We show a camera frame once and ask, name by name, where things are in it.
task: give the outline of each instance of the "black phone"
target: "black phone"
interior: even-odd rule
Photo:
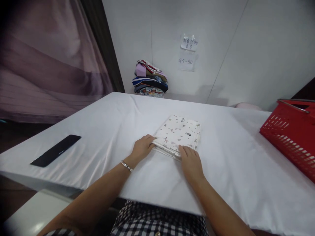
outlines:
[[[61,140],[51,149],[46,151],[43,155],[38,157],[31,165],[38,167],[46,167],[53,162],[57,157],[64,153],[68,148],[75,144],[81,137],[76,135],[69,135],[65,139]]]

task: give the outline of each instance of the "person's right hand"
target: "person's right hand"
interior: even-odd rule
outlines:
[[[179,145],[181,154],[181,166],[184,175],[191,186],[196,185],[205,179],[202,171],[202,164],[198,152],[190,147]]]

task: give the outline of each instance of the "pink curtain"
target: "pink curtain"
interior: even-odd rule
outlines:
[[[56,123],[113,91],[78,0],[25,1],[0,55],[2,119]]]

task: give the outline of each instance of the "person's left hand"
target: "person's left hand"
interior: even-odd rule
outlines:
[[[143,136],[141,139],[137,140],[135,142],[132,153],[127,158],[128,159],[131,158],[133,161],[136,161],[137,163],[142,161],[150,153],[152,148],[155,147],[155,145],[152,143],[152,141],[155,139],[156,138],[153,137],[152,135],[147,134],[146,136]]]

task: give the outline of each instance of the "black and white checkered clothing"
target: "black and white checkered clothing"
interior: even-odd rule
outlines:
[[[44,236],[75,236],[69,229],[57,229]],[[135,201],[127,201],[120,210],[110,236],[206,236],[203,217]]]

